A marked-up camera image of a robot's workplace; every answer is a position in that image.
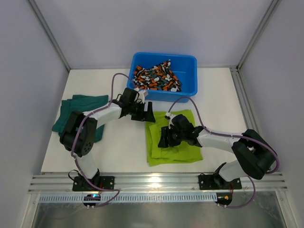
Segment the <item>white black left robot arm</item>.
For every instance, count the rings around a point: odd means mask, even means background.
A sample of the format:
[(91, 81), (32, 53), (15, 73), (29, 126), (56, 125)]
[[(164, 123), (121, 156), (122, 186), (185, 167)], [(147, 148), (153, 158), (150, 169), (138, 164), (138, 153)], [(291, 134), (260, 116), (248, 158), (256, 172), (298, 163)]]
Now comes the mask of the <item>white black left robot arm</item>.
[(98, 127), (110, 121), (130, 115), (140, 122), (155, 122), (152, 102), (145, 102), (147, 90), (125, 88), (124, 92), (106, 105), (88, 112), (73, 111), (60, 136), (60, 143), (71, 153), (78, 168), (78, 180), (74, 185), (88, 184), (88, 189), (101, 190), (100, 172), (96, 167), (91, 149)]

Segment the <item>lime green shorts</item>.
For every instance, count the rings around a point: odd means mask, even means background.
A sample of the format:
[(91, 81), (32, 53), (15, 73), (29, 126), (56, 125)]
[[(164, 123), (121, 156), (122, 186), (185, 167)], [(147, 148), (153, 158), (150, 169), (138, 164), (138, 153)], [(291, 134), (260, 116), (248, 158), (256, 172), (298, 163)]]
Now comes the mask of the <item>lime green shorts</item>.
[(165, 112), (156, 111), (153, 113), (156, 122), (147, 122), (145, 125), (145, 138), (147, 148), (147, 162), (150, 166), (173, 163), (193, 163), (203, 160), (199, 147), (190, 146), (186, 142), (169, 148), (159, 148), (161, 139), (161, 128), (168, 125)]

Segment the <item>orange black patterned shorts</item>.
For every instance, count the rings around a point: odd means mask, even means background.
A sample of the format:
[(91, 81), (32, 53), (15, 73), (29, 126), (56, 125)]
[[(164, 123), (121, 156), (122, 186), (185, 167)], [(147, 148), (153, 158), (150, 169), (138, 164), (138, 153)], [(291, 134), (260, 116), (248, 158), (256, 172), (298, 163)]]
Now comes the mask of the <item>orange black patterned shorts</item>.
[(139, 89), (181, 92), (182, 82), (171, 69), (171, 60), (151, 68), (137, 65), (133, 73), (133, 83)]

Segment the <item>dark green shorts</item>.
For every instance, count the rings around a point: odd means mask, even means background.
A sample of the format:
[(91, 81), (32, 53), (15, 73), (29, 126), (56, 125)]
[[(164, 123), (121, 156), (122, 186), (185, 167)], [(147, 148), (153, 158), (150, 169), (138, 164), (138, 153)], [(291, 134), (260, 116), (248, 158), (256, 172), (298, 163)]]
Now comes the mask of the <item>dark green shorts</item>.
[(73, 111), (87, 112), (97, 109), (108, 103), (109, 96), (87, 96), (73, 95), (71, 99), (62, 100), (60, 107), (60, 115), (52, 127), (52, 131), (60, 136), (63, 133), (64, 127)]

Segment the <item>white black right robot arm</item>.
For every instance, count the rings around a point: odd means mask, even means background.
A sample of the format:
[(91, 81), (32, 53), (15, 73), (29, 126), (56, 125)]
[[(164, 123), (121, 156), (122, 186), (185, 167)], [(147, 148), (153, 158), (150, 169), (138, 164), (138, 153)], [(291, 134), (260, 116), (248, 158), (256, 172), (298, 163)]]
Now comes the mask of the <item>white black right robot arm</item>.
[(221, 164), (204, 181), (208, 187), (225, 189), (241, 177), (260, 180), (277, 162), (277, 154), (254, 130), (247, 129), (239, 135), (218, 133), (204, 126), (194, 126), (182, 114), (166, 114), (169, 124), (161, 128), (159, 148), (168, 148), (186, 142), (190, 146), (215, 148), (230, 152), (236, 160)]

